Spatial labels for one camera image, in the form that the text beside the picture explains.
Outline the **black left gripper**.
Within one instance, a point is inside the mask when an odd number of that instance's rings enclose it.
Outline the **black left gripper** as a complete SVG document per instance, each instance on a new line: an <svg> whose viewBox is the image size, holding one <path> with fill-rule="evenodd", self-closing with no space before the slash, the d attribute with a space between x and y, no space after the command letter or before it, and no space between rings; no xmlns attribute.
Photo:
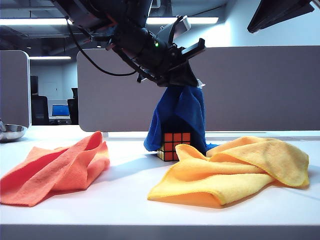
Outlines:
<svg viewBox="0 0 320 240"><path fill-rule="evenodd" d="M165 42L149 31L136 32L136 63L143 72L137 81L145 79L159 83L160 87L198 86L189 59L205 50L205 40L200 38L190 47L177 47Z"/></svg>

